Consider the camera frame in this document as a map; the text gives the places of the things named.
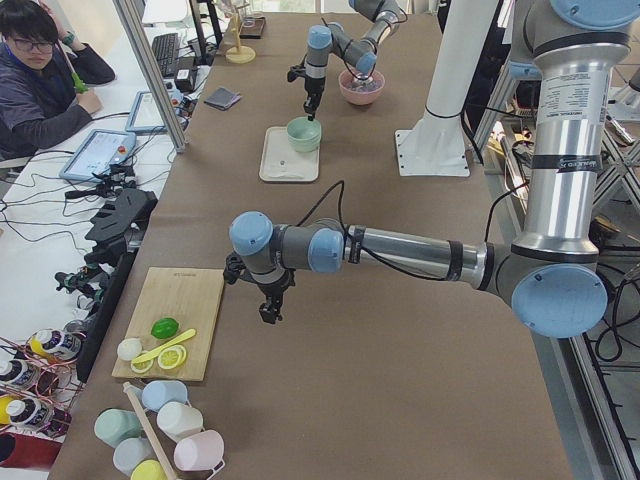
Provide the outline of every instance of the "dark jacket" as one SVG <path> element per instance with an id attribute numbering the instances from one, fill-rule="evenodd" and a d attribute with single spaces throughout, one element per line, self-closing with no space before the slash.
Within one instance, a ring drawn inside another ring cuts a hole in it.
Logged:
<path id="1" fill-rule="evenodd" d="M 62 55 L 54 48 L 39 77 L 0 43 L 0 158 L 28 157 L 39 148 L 51 148 L 91 121 L 91 115 L 74 102 L 71 70 Z M 115 78 L 89 46 L 69 58 L 85 83 L 103 84 Z"/>

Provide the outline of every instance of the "hand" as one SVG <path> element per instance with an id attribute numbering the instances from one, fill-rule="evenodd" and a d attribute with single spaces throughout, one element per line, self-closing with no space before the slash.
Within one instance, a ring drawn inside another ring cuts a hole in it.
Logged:
<path id="1" fill-rule="evenodd" d="M 76 99 L 78 100 L 78 105 L 84 108 L 89 114 L 96 113 L 102 108 L 102 102 L 93 90 L 76 94 Z"/>
<path id="2" fill-rule="evenodd" d="M 47 5 L 46 3 L 44 3 L 42 0 L 40 0 L 38 2 L 40 4 L 40 6 L 42 7 L 42 9 L 47 12 L 49 14 L 49 16 L 53 19 L 53 23 L 56 24 L 56 29 L 58 30 L 58 39 L 62 40 L 64 37 L 67 36 L 67 29 L 64 28 L 64 26 L 62 25 L 62 22 L 60 21 L 60 19 L 56 16 L 55 13 L 53 13 L 53 10 L 51 10 L 51 7 L 49 7 L 49 5 Z"/>

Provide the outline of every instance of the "white bottle cap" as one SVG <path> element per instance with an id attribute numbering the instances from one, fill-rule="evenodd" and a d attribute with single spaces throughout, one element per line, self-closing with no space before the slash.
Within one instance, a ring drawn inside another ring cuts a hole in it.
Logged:
<path id="1" fill-rule="evenodd" d="M 20 415 L 24 412 L 24 409 L 27 408 L 25 403 L 22 400 L 12 400 L 7 405 L 7 414 L 11 417 L 15 417 L 16 415 Z"/>
<path id="2" fill-rule="evenodd" d="M 51 337 L 53 337 L 53 333 L 51 333 L 51 330 L 40 330 L 38 333 L 36 333 L 35 339 L 40 343 L 45 344 L 49 340 L 51 340 Z"/>
<path id="3" fill-rule="evenodd" d="M 9 375 L 11 373 L 11 369 L 13 365 L 6 360 L 0 360 L 0 375 Z"/>

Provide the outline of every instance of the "black keyboard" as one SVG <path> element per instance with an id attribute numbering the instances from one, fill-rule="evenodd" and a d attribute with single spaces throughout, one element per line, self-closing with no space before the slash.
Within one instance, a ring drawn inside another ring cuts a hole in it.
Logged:
<path id="1" fill-rule="evenodd" d="M 177 33 L 158 35 L 151 42 L 151 50 L 153 50 L 164 78 L 173 78 L 176 73 L 179 45 L 180 41 Z"/>

